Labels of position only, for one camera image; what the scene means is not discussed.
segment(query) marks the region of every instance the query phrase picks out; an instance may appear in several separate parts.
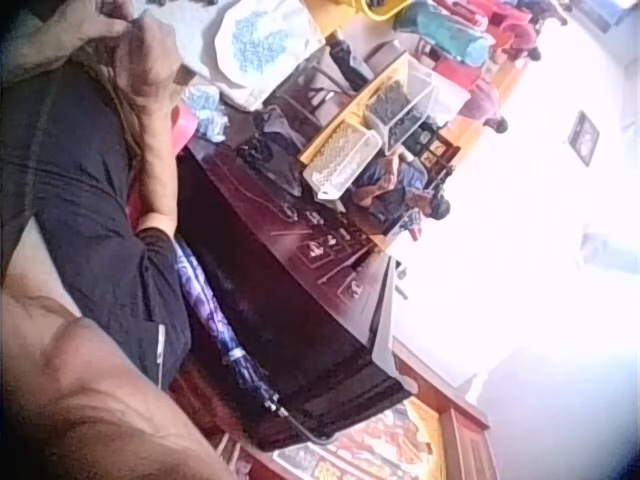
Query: white cloth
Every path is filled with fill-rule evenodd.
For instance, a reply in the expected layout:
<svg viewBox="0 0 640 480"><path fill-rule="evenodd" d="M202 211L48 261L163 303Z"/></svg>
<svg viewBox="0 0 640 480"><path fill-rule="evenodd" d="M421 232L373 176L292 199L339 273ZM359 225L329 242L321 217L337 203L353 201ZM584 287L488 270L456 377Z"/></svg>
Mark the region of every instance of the white cloth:
<svg viewBox="0 0 640 480"><path fill-rule="evenodd" d="M291 28L298 29L300 25L309 25L308 30L311 34L306 39L303 55L297 59L298 64L324 44L320 29L299 0L240 1L246 3L248 9L255 8L256 5L258 7L264 5L264 8L267 9L268 6L270 15L279 16L282 23L291 26ZM238 3L238 0L219 0L218 5L204 6L200 2L176 1L168 2L164 7L159 7L148 4L147 0L133 0L136 16L145 9L150 9L157 18L173 26L178 50L186 66L218 87L231 103L252 111L262 106L265 98L291 74L293 68L279 71L277 75L270 75L269 78L264 79L260 86L254 88L238 86L221 72L217 63L214 41L224 14Z"/></svg>

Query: red cloth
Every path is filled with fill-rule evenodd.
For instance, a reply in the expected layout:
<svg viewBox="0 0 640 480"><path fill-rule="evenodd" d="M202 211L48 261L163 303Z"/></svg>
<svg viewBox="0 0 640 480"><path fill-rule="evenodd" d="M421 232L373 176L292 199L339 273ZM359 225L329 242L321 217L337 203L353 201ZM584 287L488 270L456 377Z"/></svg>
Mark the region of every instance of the red cloth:
<svg viewBox="0 0 640 480"><path fill-rule="evenodd" d="M511 48L530 50L538 43L538 34L530 23L512 23L503 27L502 30L513 34Z"/></svg>
<svg viewBox="0 0 640 480"><path fill-rule="evenodd" d="M482 75L481 67L470 67L443 55L434 65L433 71L469 91Z"/></svg>
<svg viewBox="0 0 640 480"><path fill-rule="evenodd" d="M483 78L479 79L471 90L471 97L458 112L463 117L472 120L484 120L497 117L500 112L500 97L498 91Z"/></svg>

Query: yellow tray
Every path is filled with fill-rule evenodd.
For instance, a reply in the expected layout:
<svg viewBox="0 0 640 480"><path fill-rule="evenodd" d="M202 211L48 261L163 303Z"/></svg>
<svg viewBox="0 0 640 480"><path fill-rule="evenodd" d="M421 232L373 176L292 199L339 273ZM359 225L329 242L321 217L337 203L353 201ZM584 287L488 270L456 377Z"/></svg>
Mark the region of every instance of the yellow tray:
<svg viewBox="0 0 640 480"><path fill-rule="evenodd" d="M366 0L337 0L338 3L355 8L358 13L364 13L367 17L377 22L387 20L409 5L411 0L388 0L382 7L369 8Z"/></svg>

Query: red chair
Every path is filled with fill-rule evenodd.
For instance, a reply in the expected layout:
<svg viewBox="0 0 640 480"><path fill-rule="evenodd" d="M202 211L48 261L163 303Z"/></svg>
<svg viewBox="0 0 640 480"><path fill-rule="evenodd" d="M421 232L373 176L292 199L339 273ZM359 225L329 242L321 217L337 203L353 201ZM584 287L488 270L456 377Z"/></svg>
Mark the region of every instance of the red chair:
<svg viewBox="0 0 640 480"><path fill-rule="evenodd" d="M482 76L482 67L470 67L446 55L436 62L433 71L469 91Z"/></svg>

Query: hair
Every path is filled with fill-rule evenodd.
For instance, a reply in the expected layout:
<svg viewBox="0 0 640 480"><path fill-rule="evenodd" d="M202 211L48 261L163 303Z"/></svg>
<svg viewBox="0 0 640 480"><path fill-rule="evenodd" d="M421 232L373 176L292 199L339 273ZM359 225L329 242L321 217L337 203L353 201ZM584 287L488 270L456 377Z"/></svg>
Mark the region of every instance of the hair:
<svg viewBox="0 0 640 480"><path fill-rule="evenodd" d="M437 195L431 199L431 218L442 220L451 212L451 204L443 195Z"/></svg>
<svg viewBox="0 0 640 480"><path fill-rule="evenodd" d="M493 129L496 131L496 133L504 133L509 130L509 122L507 122L506 118L500 117L498 118L496 126L493 127Z"/></svg>
<svg viewBox="0 0 640 480"><path fill-rule="evenodd" d="M539 62L542 58L542 53L540 53L540 49L538 47L533 47L529 50L529 58L534 62Z"/></svg>

